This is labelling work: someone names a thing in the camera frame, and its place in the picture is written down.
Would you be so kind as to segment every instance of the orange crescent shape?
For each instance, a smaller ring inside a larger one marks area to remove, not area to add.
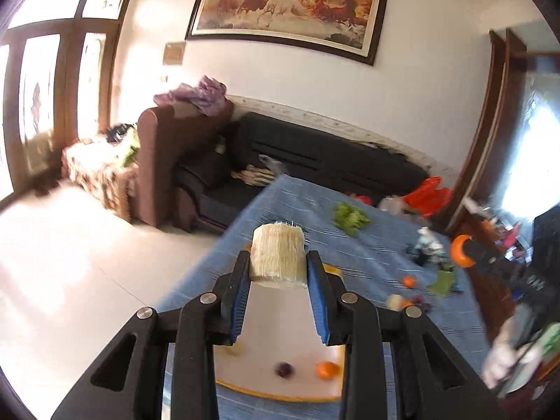
[[[458,266],[463,268],[469,268],[474,265],[474,260],[467,255],[463,251],[463,243],[467,240],[472,240],[473,238],[470,235],[459,235],[456,239],[453,240],[451,244],[451,259],[454,263]]]

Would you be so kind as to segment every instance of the silver bolt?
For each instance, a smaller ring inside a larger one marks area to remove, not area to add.
[[[214,303],[217,299],[218,297],[216,297],[216,294],[214,292],[206,292],[201,295],[201,303],[204,303],[206,305]]]
[[[152,317],[152,314],[153,310],[149,306],[144,306],[136,311],[136,316],[138,316],[139,319],[147,319],[148,317]]]
[[[409,306],[405,311],[408,317],[417,319],[422,316],[422,310],[418,306]]]
[[[341,300],[343,303],[351,305],[358,301],[358,296],[354,292],[345,292],[341,295]]]

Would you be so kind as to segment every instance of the framed painting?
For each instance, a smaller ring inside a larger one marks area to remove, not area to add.
[[[373,65],[387,0],[196,0],[186,39],[265,41]]]

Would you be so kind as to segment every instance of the blue tablecloth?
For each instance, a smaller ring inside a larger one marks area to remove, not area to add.
[[[338,202],[351,202],[368,215],[371,224],[350,238],[332,224],[333,209]],[[359,293],[377,306],[383,306],[390,294],[399,293],[411,298],[420,294],[433,304],[429,313],[432,321],[447,336],[469,364],[481,372],[488,352],[484,326],[472,293],[468,276],[460,269],[455,273],[463,294],[439,298],[426,290],[436,280],[437,267],[421,268],[405,254],[408,245],[418,239],[418,227],[399,217],[367,206],[361,202],[322,186],[289,176],[281,176],[264,189],[242,212],[212,252],[186,276],[156,308],[167,311],[182,307],[202,292],[212,289],[221,274],[229,273],[240,250],[253,238],[253,231],[261,224],[284,221],[303,229],[307,250],[317,250],[324,263],[352,269],[343,275],[346,289]],[[449,247],[449,240],[441,236]],[[414,291],[405,289],[400,280],[412,274],[418,280]],[[384,346],[387,378],[388,418],[395,419],[391,352]],[[164,408],[169,408],[173,370],[173,346],[167,361],[164,383]],[[249,395],[217,386],[220,419],[227,420],[293,420],[337,419],[339,403],[282,402]]]

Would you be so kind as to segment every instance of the tiled floor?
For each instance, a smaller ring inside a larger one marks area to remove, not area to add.
[[[128,224],[70,183],[0,214],[0,366],[38,420],[216,239]]]

